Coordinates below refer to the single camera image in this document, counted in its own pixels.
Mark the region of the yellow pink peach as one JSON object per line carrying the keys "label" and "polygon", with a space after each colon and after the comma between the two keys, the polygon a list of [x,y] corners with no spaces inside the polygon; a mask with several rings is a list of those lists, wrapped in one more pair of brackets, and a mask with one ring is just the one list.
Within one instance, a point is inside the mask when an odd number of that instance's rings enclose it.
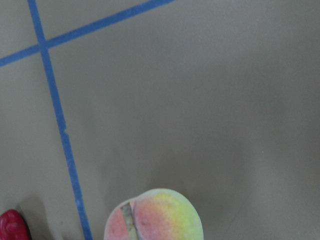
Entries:
{"label": "yellow pink peach", "polygon": [[201,219],[191,202],[177,191],[157,188],[120,203],[107,219],[105,240],[127,240],[121,207],[130,203],[141,240],[203,240]]}

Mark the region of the red chili pepper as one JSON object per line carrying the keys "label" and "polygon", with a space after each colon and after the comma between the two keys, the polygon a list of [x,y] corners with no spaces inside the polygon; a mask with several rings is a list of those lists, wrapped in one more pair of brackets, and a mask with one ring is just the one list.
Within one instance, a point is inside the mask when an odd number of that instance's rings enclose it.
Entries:
{"label": "red chili pepper", "polygon": [[16,210],[7,210],[0,216],[0,240],[29,239],[28,226]]}

